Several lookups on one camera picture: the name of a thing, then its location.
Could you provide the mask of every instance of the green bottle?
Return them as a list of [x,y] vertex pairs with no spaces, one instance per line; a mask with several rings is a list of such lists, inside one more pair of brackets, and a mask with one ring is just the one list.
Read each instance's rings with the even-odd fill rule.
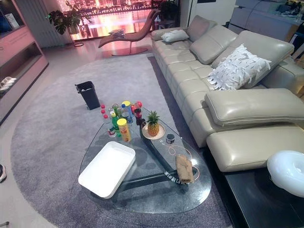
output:
[[119,130],[119,127],[118,127],[118,124],[117,124],[118,117],[116,116],[115,112],[111,112],[111,116],[112,116],[112,124],[114,126],[115,131],[116,131],[116,135],[118,137],[121,137],[122,134],[120,133],[120,130]]

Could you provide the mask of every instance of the glass coffee table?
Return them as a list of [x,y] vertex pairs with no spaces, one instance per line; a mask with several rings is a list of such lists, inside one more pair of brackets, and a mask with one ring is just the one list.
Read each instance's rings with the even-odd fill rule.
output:
[[[147,119],[149,113],[148,110],[142,109],[144,119]],[[125,179],[110,199],[103,199],[82,187],[92,201],[105,207],[141,213],[185,212],[204,202],[211,189],[211,175],[207,165],[195,149],[176,132],[163,121],[159,123],[165,128],[165,135],[157,140],[149,140],[143,136],[134,117],[132,125],[129,125],[129,142],[123,141],[121,137],[109,137],[105,126],[101,126],[85,153],[79,174],[110,141],[133,148],[136,156]],[[174,143],[166,143],[167,134],[175,136]],[[179,181],[175,166],[177,154],[186,155],[191,160],[194,183],[183,184]]]

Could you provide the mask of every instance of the sofa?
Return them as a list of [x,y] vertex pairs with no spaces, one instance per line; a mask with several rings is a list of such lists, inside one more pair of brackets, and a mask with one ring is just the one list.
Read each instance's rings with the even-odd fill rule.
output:
[[[209,147],[222,172],[265,167],[280,150],[304,153],[304,70],[290,58],[294,46],[213,21],[206,29],[206,21],[196,16],[188,28],[152,32],[153,54],[197,145]],[[180,29],[189,39],[162,40]],[[270,69],[239,90],[215,90],[209,74],[241,44]]]

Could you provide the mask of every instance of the white decorative pillow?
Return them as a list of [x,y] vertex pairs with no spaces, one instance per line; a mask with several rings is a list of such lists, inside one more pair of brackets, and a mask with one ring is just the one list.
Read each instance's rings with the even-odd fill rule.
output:
[[161,36],[161,38],[167,42],[175,42],[175,41],[180,41],[180,40],[185,40],[188,39],[189,36],[184,30],[173,30],[171,32],[166,32]]
[[271,61],[259,58],[241,44],[208,76],[208,81],[218,90],[237,90],[253,77],[270,69]]

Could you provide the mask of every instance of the brown cloth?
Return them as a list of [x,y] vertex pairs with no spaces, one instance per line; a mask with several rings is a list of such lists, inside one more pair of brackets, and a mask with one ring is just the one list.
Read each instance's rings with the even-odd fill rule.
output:
[[178,154],[175,157],[175,164],[177,174],[179,175],[180,182],[194,183],[194,176],[192,173],[192,163],[185,155]]

